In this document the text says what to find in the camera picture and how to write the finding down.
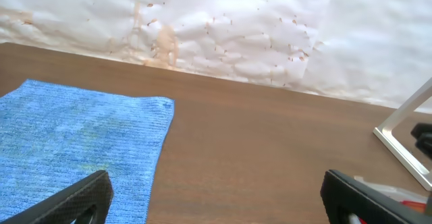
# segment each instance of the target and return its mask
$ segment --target table surface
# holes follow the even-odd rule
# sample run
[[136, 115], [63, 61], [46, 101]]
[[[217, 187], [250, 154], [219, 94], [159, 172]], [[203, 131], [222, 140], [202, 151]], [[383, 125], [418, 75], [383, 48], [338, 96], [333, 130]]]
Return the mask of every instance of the table surface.
[[328, 223], [319, 195], [328, 169], [426, 195], [372, 133], [393, 109], [0, 45], [0, 96], [26, 78], [175, 99], [148, 223]]

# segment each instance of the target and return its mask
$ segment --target white metal frame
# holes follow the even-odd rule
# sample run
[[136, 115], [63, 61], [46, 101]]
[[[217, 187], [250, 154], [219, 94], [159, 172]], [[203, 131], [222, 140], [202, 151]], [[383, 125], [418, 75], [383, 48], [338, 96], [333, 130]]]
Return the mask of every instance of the white metal frame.
[[380, 126], [373, 130], [373, 133], [384, 143], [391, 153], [428, 191], [432, 191], [432, 170], [428, 171], [406, 150], [393, 137], [392, 130], [430, 97], [432, 97], [432, 78], [417, 90], [399, 109], [396, 109]]

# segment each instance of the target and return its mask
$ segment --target blue cloth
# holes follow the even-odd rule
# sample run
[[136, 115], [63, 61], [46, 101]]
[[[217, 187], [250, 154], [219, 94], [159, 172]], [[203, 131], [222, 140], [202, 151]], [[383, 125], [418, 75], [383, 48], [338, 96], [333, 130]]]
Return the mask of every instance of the blue cloth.
[[107, 223], [145, 223], [174, 101], [27, 80], [0, 98], [0, 220], [99, 169], [111, 178]]

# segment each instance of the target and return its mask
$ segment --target wooden table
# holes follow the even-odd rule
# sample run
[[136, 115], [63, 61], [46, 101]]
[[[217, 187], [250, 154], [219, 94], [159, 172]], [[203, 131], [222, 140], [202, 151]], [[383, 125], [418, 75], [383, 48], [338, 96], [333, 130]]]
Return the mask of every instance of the wooden table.
[[392, 109], [0, 45], [0, 95], [26, 78], [175, 99], [148, 223], [328, 223], [319, 195], [328, 169], [426, 195], [372, 134]]

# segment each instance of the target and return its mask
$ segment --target ribbed towel texture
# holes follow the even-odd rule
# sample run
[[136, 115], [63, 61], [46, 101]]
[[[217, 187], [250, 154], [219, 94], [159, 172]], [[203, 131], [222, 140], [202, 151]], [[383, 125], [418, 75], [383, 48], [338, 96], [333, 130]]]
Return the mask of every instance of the ribbed towel texture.
[[145, 223], [174, 101], [27, 80], [0, 98], [0, 220], [99, 169], [114, 199], [106, 223]]

